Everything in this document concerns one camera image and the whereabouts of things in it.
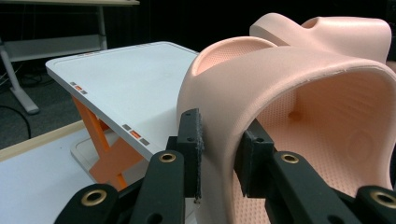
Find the black cable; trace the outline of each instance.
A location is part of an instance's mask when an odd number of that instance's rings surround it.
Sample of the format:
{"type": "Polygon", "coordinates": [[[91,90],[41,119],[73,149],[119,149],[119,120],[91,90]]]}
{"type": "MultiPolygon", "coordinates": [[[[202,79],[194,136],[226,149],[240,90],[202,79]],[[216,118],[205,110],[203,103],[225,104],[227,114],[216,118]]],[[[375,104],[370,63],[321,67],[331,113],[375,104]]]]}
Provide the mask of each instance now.
{"type": "Polygon", "coordinates": [[[1,107],[6,108],[6,109],[10,109],[10,110],[16,112],[17,114],[19,114],[23,118],[23,120],[25,121],[26,126],[27,126],[27,134],[29,136],[29,139],[31,139],[32,138],[32,130],[30,128],[30,124],[29,124],[29,121],[27,120],[27,118],[20,111],[14,109],[12,107],[9,107],[9,106],[6,106],[6,105],[0,105],[0,108],[1,107]]]}
{"type": "Polygon", "coordinates": [[[44,73],[39,73],[39,74],[21,74],[19,78],[19,82],[21,87],[24,88],[32,88],[32,87],[44,87],[48,86],[49,84],[52,84],[55,82],[52,78],[50,78],[47,81],[44,81],[44,76],[47,76],[47,74],[44,73]]]}
{"type": "Polygon", "coordinates": [[[2,93],[4,93],[4,92],[6,92],[6,91],[9,91],[9,88],[11,88],[12,87],[12,85],[11,85],[11,81],[6,81],[5,83],[3,83],[1,86],[0,86],[0,94],[2,94],[2,93]]]}

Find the gray floor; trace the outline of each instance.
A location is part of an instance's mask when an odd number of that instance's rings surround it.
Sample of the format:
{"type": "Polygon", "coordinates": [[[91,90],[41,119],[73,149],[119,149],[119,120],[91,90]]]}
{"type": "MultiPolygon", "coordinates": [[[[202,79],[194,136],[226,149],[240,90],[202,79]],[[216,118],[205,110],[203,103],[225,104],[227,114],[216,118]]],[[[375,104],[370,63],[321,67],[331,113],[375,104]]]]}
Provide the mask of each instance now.
{"type": "Polygon", "coordinates": [[[36,137],[81,120],[70,94],[47,74],[41,73],[39,77],[42,80],[33,87],[23,87],[40,109],[35,115],[26,113],[8,89],[9,83],[0,86],[0,149],[29,139],[29,128],[31,136],[36,137]]]}

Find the orange marking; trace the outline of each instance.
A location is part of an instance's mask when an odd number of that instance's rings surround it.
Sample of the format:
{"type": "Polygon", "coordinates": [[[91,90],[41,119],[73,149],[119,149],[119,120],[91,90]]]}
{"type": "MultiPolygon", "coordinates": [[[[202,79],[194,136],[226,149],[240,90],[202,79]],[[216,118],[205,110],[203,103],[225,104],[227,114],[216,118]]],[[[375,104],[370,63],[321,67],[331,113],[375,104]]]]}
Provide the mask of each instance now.
{"type": "Polygon", "coordinates": [[[138,134],[135,131],[131,131],[131,135],[133,135],[135,138],[140,138],[141,137],[140,134],[138,134]]]}
{"type": "Polygon", "coordinates": [[[98,119],[100,127],[102,128],[103,131],[110,129],[107,124],[105,124],[101,119],[98,119]]]}

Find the orange stand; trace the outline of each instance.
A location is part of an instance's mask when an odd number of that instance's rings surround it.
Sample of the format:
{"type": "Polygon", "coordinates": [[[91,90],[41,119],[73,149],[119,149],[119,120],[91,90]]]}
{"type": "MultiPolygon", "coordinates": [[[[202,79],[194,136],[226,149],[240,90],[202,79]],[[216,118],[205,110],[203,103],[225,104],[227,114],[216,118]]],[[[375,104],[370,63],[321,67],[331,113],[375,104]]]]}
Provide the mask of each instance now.
{"type": "Polygon", "coordinates": [[[90,174],[98,183],[109,183],[117,190],[126,188],[128,185],[122,172],[137,164],[143,157],[120,137],[110,146],[104,134],[108,126],[82,102],[73,96],[72,98],[99,156],[90,174]]]}

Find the foam ear cavity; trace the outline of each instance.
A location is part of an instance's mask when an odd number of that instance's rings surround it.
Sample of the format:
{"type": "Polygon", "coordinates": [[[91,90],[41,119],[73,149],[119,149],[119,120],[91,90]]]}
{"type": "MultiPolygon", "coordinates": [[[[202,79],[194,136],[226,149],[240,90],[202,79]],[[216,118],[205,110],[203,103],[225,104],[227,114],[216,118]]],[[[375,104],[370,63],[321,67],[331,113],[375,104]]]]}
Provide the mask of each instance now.
{"type": "Polygon", "coordinates": [[[258,120],[278,150],[304,155],[332,187],[350,195],[368,183],[389,188],[390,82],[364,71],[307,82],[278,96],[258,120]]]}
{"type": "Polygon", "coordinates": [[[218,63],[255,50],[272,47],[276,47],[276,45],[268,40],[253,36],[240,36],[221,40],[207,47],[198,55],[192,64],[191,72],[194,75],[198,75],[218,63]]]}

